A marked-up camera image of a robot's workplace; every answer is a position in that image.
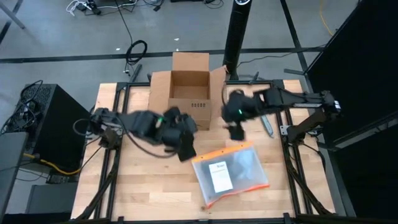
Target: white label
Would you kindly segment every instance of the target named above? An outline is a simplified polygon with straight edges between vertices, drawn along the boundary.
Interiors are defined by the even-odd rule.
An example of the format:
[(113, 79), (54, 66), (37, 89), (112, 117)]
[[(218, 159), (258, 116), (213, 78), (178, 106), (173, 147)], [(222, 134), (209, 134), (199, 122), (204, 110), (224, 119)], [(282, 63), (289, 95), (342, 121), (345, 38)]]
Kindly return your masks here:
[(209, 165), (211, 179), (216, 193), (232, 189), (231, 178), (225, 161)]

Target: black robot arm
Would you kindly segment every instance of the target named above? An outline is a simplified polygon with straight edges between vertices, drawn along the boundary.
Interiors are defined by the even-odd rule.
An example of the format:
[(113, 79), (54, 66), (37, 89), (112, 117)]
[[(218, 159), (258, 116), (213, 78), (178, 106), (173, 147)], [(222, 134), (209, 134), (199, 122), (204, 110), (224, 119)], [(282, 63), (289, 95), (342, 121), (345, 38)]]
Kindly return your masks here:
[(196, 156), (193, 133), (197, 132), (197, 126), (189, 115), (181, 114), (176, 107), (163, 115), (149, 110), (121, 114), (98, 108), (90, 118), (90, 131), (102, 137), (100, 145), (106, 148), (120, 144), (119, 135), (111, 128), (115, 126), (153, 146), (164, 144), (165, 152), (178, 154), (180, 161)]
[(280, 127), (288, 142), (301, 141), (307, 131), (335, 119), (340, 106), (329, 91), (321, 93), (292, 93), (285, 89), (272, 87), (246, 96), (242, 90), (229, 94), (229, 101), (222, 107), (222, 117), (229, 124), (227, 129), (231, 139), (243, 140), (241, 122), (271, 113), (279, 113), (287, 108), (319, 108), (314, 114), (297, 126)]

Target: gray floor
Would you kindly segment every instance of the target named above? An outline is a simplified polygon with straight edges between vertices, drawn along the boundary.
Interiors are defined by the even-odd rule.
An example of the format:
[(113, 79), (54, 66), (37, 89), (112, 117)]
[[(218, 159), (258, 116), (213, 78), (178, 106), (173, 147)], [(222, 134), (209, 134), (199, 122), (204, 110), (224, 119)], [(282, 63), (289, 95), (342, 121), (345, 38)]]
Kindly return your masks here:
[[(0, 1), (4, 1), (9, 9), (17, 2)], [(15, 23), (11, 24), (0, 45), (0, 58), (125, 53), (130, 40), (118, 13), (84, 16), (82, 12), (75, 11), (76, 16), (73, 17), (65, 11), (69, 2), (70, 0), (25, 0), (17, 17), (25, 24), (26, 29), (20, 29)], [(96, 2), (99, 6), (114, 5), (113, 0)], [(332, 31), (339, 28), (356, 3), (356, 0), (324, 0), (323, 17)], [(320, 19), (318, 0), (287, 0), (287, 4), (303, 47), (314, 47), (329, 41), (331, 36)], [(201, 2), (170, 3), (165, 0), (158, 12), (151, 7), (141, 6), (136, 7), (133, 12), (124, 11), (123, 14), (133, 39), (145, 40), (149, 45), (148, 52), (170, 52), (177, 49), (218, 50), (224, 49), (231, 6), (230, 0), (224, 0), (224, 6), (220, 9), (208, 9)], [(7, 21), (7, 16), (0, 11), (0, 28)], [(253, 0), (243, 47), (294, 47), (279, 0)], [(242, 54), (240, 60), (265, 55), (267, 54)], [(304, 55), (310, 65), (317, 53)], [(212, 55), (210, 59), (210, 67), (216, 68), (221, 65), (223, 56)], [(149, 72), (171, 69), (170, 57), (145, 58), (141, 63), (144, 67), (138, 81), (146, 81), (146, 74)], [(89, 109), (95, 103), (100, 83), (128, 80), (122, 72), (123, 68), (123, 59), (0, 64), (0, 123), (14, 110), (19, 92), (26, 83), (39, 79), (45, 83), (57, 83)], [(296, 54), (242, 64), (238, 72), (254, 74), (258, 71), (261, 77), (268, 79), (299, 79), (306, 87), (303, 77), (285, 74), (284, 68), (301, 70)], [(21, 178), (34, 179), (31, 174), (19, 175), (24, 175)], [(26, 192), (29, 192), (32, 184), (43, 182), (17, 181), (7, 212), (25, 212)], [(330, 187), (332, 192), (336, 192), (333, 179), (330, 180)]]

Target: wooden tabletop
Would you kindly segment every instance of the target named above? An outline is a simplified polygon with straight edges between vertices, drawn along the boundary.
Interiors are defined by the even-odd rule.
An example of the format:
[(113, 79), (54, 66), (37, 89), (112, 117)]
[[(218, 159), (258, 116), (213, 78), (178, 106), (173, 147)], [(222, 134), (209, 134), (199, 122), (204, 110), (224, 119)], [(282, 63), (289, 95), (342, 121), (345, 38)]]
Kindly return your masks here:
[[(284, 84), (289, 91), (302, 92), (298, 80), (284, 80)], [(240, 88), (245, 94), (250, 95), (255, 90), (268, 87), (268, 85), (230, 85), (226, 89), (230, 92)], [(111, 109), (115, 91), (115, 83), (101, 84), (96, 108)], [(149, 92), (149, 87), (132, 87), (127, 112), (146, 110)], [(123, 105), (123, 94), (122, 92), (119, 111)], [(308, 111), (304, 109), (292, 109), (291, 114), (294, 124), (299, 124), (308, 117)], [(246, 139), (254, 142), (271, 186), (223, 198), (208, 210), (202, 209), (205, 203), (191, 162), (181, 163), (177, 156), (171, 159), (148, 156), (128, 138), (123, 138), (112, 220), (117, 220), (119, 216), (124, 216), (124, 219), (129, 221), (279, 218), (284, 212), (294, 216), (276, 116), (271, 114), (267, 117), (275, 132), (273, 139), (268, 136), (259, 119), (245, 122), (243, 126)], [(209, 131), (199, 131), (195, 134), (194, 147), (198, 155), (237, 144), (229, 139), (229, 133), (222, 128), (223, 125), (224, 121), (218, 118), (211, 122)], [(163, 152), (163, 146), (153, 147), (140, 140), (137, 141), (152, 152)], [(305, 138), (305, 143), (318, 149), (315, 140), (310, 136)], [(85, 161), (97, 148), (96, 142), (86, 148)], [(299, 146), (299, 151), (308, 187), (326, 209), (334, 212), (321, 159), (316, 152), (305, 146)], [(94, 197), (100, 182), (103, 157), (104, 150), (97, 153), (82, 170), (72, 218), (79, 216)], [(300, 206), (302, 211), (305, 211), (301, 190), (297, 184), (296, 186)], [(102, 217), (106, 212), (107, 197), (108, 193), (104, 196)]]

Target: ziplock bag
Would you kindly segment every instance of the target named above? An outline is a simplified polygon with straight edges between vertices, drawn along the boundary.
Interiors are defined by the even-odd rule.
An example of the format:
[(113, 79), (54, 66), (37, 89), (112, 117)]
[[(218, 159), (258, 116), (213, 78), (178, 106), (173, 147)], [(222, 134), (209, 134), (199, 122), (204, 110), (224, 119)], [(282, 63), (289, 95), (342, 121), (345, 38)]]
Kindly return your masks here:
[(269, 187), (252, 142), (197, 156), (192, 164), (206, 208), (225, 196)]

